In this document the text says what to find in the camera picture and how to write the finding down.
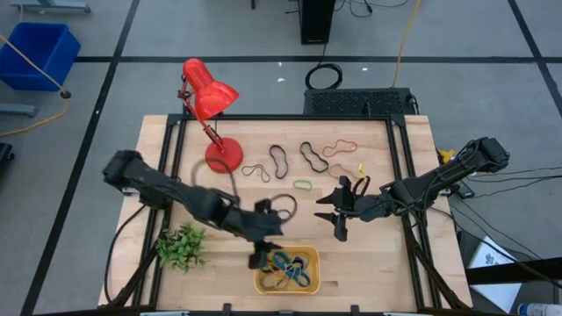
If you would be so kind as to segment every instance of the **yellow cable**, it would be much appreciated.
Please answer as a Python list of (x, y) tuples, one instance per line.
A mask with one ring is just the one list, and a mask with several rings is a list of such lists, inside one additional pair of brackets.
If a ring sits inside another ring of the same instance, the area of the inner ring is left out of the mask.
[[(0, 40), (3, 40), (9, 47), (11, 47), (11, 49), (13, 49), (14, 51), (16, 51), (16, 53), (18, 53), (25, 61), (27, 61), (27, 63), (32, 66), (33, 68), (37, 69), (37, 71), (39, 71), (42, 75), (44, 75), (48, 80), (50, 80), (52, 83), (54, 83), (54, 85), (56, 85), (59, 90), (63, 93), (67, 93), (67, 91), (61, 86), (60, 83), (56, 82), (55, 79), (53, 79), (53, 77), (51, 77), (49, 74), (47, 74), (45, 71), (43, 71), (41, 68), (39, 68), (37, 65), (35, 65), (33, 63), (33, 61), (30, 61), (29, 58), (27, 58), (27, 56), (25, 56), (19, 49), (17, 49), (13, 44), (10, 43), (10, 41), (8, 39), (6, 39), (2, 34), (0, 34)], [(37, 126), (42, 126), (45, 123), (48, 123), (54, 119), (58, 119), (59, 117), (63, 116), (64, 113), (67, 112), (68, 109), (68, 100), (67, 99), (63, 99), (64, 100), (64, 106), (62, 107), (62, 111), (59, 112), (58, 114), (53, 115), (50, 118), (45, 118), (35, 124), (32, 124), (28, 127), (24, 127), (24, 128), (20, 128), (18, 130), (15, 131), (11, 131), (11, 132), (6, 132), (6, 133), (0, 133), (0, 137), (5, 137), (5, 136), (11, 136), (17, 133), (22, 133), (22, 132), (26, 132), (29, 131), (32, 128), (35, 128)]]
[(404, 44), (406, 43), (407, 36), (410, 34), (410, 30), (412, 29), (412, 24), (414, 23), (415, 15), (418, 14), (418, 10), (420, 9), (420, 4), (422, 0), (416, 0), (414, 11), (410, 15), (410, 19), (407, 21), (407, 28), (404, 31), (404, 35), (402, 36), (402, 41), (400, 43), (400, 50), (398, 51), (398, 60), (396, 61), (396, 70), (394, 70), (394, 80), (393, 80), (393, 88), (396, 86), (396, 82), (398, 81), (398, 74), (400, 72), (400, 62), (402, 61), (402, 52), (404, 51)]

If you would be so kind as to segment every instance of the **red desk lamp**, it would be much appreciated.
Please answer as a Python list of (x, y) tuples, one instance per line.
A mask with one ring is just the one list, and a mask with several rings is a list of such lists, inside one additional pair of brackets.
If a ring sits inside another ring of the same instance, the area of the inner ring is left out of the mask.
[[(221, 160), (231, 171), (234, 171), (242, 163), (243, 152), (240, 144), (231, 138), (221, 138), (217, 131), (205, 123), (205, 120), (221, 114), (238, 98), (238, 92), (224, 83), (215, 81), (205, 64), (196, 58), (191, 58), (184, 63), (184, 77), (186, 80), (179, 96), (184, 100), (188, 112), (195, 115), (213, 142), (205, 151), (207, 165), (215, 172), (227, 173), (228, 170), (224, 165), (213, 162), (213, 160)], [(192, 88), (189, 92), (186, 90), (187, 83)], [(193, 93), (195, 107), (190, 103)]]

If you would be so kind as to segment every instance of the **lamp shade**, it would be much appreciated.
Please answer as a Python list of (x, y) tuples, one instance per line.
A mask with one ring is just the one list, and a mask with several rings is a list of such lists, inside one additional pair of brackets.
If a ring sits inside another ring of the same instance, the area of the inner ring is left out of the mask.
[(224, 111), (239, 94), (227, 84), (214, 80), (205, 64), (190, 58), (184, 63), (184, 76), (195, 91), (195, 114), (206, 120)]

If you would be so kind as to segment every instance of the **yellow clamp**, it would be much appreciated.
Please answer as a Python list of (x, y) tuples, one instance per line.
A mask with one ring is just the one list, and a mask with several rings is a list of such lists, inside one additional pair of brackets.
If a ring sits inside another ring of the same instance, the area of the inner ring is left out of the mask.
[(454, 150), (439, 150), (439, 154), (441, 155), (441, 159), (443, 159), (444, 163), (450, 162), (453, 160), (456, 152)]

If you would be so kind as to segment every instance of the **black computer tower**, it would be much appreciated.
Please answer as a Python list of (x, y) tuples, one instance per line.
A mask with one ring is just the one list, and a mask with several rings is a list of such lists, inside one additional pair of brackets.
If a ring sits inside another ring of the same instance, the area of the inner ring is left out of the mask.
[(326, 44), (330, 39), (335, 0), (299, 0), (301, 44)]

